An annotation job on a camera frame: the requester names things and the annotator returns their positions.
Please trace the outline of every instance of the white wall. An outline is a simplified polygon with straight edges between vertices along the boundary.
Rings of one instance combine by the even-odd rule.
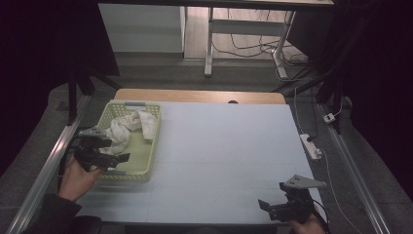
[[[182,53],[182,7],[99,4],[114,52]]]

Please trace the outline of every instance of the metal rail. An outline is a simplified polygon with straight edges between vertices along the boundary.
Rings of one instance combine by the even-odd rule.
[[[321,116],[324,116],[327,111],[324,110],[322,105],[318,105],[319,113]],[[346,142],[343,138],[336,133],[332,126],[327,126],[328,131],[336,145],[338,152],[340,154],[341,159],[343,160],[344,166],[349,173],[350,179],[355,186],[356,192],[358,194],[361,203],[365,206],[365,210],[371,220],[371,223],[378,234],[390,234],[391,231],[389,229],[388,224],[383,217],[380,208],[377,206],[376,200],[374,199],[373,195],[371,194],[370,190],[368,189],[357,165],[353,159],[353,156],[346,145]]]
[[[33,186],[30,188],[30,191],[28,192],[27,196],[24,199],[24,202],[20,206],[20,209],[16,214],[12,224],[7,230],[8,234],[19,234],[27,227],[30,219],[33,217],[33,214],[36,211],[36,208],[42,200],[53,175],[55,174],[57,165],[60,161],[60,158],[64,154],[68,142],[76,133],[76,129],[79,126],[81,119],[83,118],[86,106],[88,105],[90,99],[91,97],[89,96],[82,96],[79,100],[77,117],[74,119],[71,126],[66,126],[64,128],[63,132],[58,138],[55,147],[53,148],[48,160],[42,168],[42,171],[40,171],[40,174],[34,181]]]

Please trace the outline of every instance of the floor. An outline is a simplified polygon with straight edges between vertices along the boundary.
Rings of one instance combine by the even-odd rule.
[[[284,15],[285,12],[282,11],[223,8],[215,8],[213,10],[213,18],[215,20],[283,22]],[[208,8],[189,7],[184,53],[186,59],[205,59],[207,54],[207,30]],[[271,50],[277,47],[278,40],[279,37],[275,36],[213,34],[212,43],[215,48],[213,48],[212,55],[214,59],[270,60],[272,59]],[[305,59],[305,56],[300,51],[290,47],[288,43],[285,44],[283,51],[288,58],[292,55],[299,55],[297,59]]]
[[[221,14],[222,17],[226,16],[225,11]],[[251,14],[259,16],[259,13],[254,11]],[[231,50],[231,44],[224,46],[217,42],[216,46],[219,45],[225,47],[225,50]],[[182,59],[174,56],[154,55],[143,57],[141,55],[118,53],[116,58],[121,70],[121,77],[114,79],[126,88],[142,89],[271,92],[274,88],[283,84],[281,80],[277,79],[274,62],[269,59],[260,58],[259,61],[254,61],[251,59],[219,59],[216,56],[218,56],[218,53],[214,53],[216,60],[213,63],[212,78],[206,79],[203,75],[204,63],[198,60],[203,57],[202,55],[191,56],[193,59]],[[289,66],[287,73],[294,75],[300,68],[300,66]],[[312,78],[313,74],[305,77],[305,79]],[[303,82],[306,82],[306,80],[293,83],[285,88],[293,90]],[[96,103],[104,104],[115,94],[113,89],[101,82],[94,79],[94,83],[97,88],[94,95]],[[5,233],[10,226],[31,184],[42,169],[66,124],[67,111],[64,108],[67,104],[66,88],[66,86],[58,87],[50,93],[49,106],[45,110],[42,120],[33,131],[31,138],[25,144],[15,162],[0,177],[0,233]],[[343,167],[343,162],[328,131],[329,127],[322,122],[322,114],[319,112],[319,107],[314,103],[314,94],[317,93],[318,88],[314,87],[312,91],[309,90],[296,98],[289,97],[286,101],[290,105],[297,123],[297,132],[303,131],[309,135],[318,133],[314,143],[325,152],[326,157],[324,159],[328,159],[328,167],[324,160],[318,163],[309,161],[309,163],[315,179],[326,181],[333,186],[335,191],[333,193],[331,186],[320,191],[321,199],[330,216],[331,231],[332,233],[343,234],[376,233],[364,205],[358,198],[349,174],[346,168]],[[352,111],[351,105],[348,102],[343,102],[343,104],[344,108],[341,112],[342,137],[348,144],[368,189],[373,194],[389,225],[391,233],[411,233],[413,229],[413,223],[411,222],[413,220],[412,201],[401,189],[380,156],[353,128],[349,117]],[[48,192],[56,192],[56,186],[49,187]],[[346,221],[342,213],[347,216],[358,231]],[[279,233],[287,232],[287,227],[279,230]],[[123,234],[125,233],[125,227],[119,224],[105,223],[102,233]]]

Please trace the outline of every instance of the person's hand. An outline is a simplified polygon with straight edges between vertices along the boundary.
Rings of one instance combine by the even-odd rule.
[[[72,202],[76,202],[92,188],[104,169],[96,169],[90,173],[86,172],[79,162],[72,157],[64,171],[58,196]]]
[[[303,224],[296,220],[290,220],[288,221],[288,225],[294,229],[296,234],[325,234],[321,222],[313,214],[311,214]]]

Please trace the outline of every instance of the metal frame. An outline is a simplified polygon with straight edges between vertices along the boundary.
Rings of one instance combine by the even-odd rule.
[[[324,105],[319,104],[319,113],[321,116],[328,114],[325,111]],[[370,218],[370,221],[376,230],[376,233],[379,234],[390,234],[391,231],[389,229],[388,224],[383,217],[380,208],[377,206],[377,202],[374,199],[373,195],[371,194],[370,190],[368,189],[366,182],[364,181],[356,162],[353,159],[352,154],[350,153],[349,148],[347,147],[346,142],[343,138],[338,135],[334,128],[331,125],[327,126],[328,131],[330,132],[331,138],[334,141],[335,146],[340,154],[341,159],[343,160],[343,164],[346,167],[347,172],[349,173],[350,179],[355,186],[356,192],[358,197],[360,198],[361,202],[365,206],[365,210]]]
[[[53,148],[48,160],[42,168],[42,171],[34,181],[33,186],[27,193],[24,202],[20,206],[18,213],[16,214],[15,218],[12,221],[12,224],[7,230],[8,234],[19,234],[27,227],[30,219],[33,217],[33,214],[36,211],[36,208],[42,200],[53,175],[55,174],[60,158],[63,156],[67,144],[75,134],[76,129],[84,116],[86,106],[88,105],[90,99],[90,96],[82,96],[79,100],[77,117],[74,119],[72,125],[66,126],[64,128],[63,132],[58,138],[55,147]]]
[[[291,25],[292,16],[288,17],[287,22],[267,22],[267,21],[248,21],[248,20],[234,20],[234,19],[213,19],[213,8],[209,8],[209,20],[206,42],[206,66],[205,77],[212,76],[212,34],[242,34],[242,35],[263,35],[263,36],[280,36],[280,42],[277,46],[277,60],[281,62],[280,55],[285,42],[286,35]],[[285,74],[282,78],[286,78],[286,73],[283,67],[278,66],[279,74]]]
[[[285,68],[282,66],[283,64],[282,59],[281,59],[282,47],[283,47],[283,44],[285,43],[286,36],[288,35],[289,28],[291,27],[291,23],[294,18],[294,15],[295,15],[295,12],[289,12],[286,18],[286,21],[284,22],[284,28],[282,31],[282,35],[280,37],[279,44],[277,45],[276,50],[273,52],[273,59],[274,59],[274,62],[276,63],[277,71],[280,75],[280,79],[283,79],[283,80],[288,78],[288,76],[286,75]]]
[[[98,3],[110,4],[132,4],[149,6],[186,6],[186,7],[209,7],[209,8],[238,8],[238,9],[262,9],[279,11],[312,11],[331,12],[334,4],[330,3],[303,3],[285,1],[256,1],[256,0],[99,0]],[[350,7],[352,11],[362,11],[364,5]]]

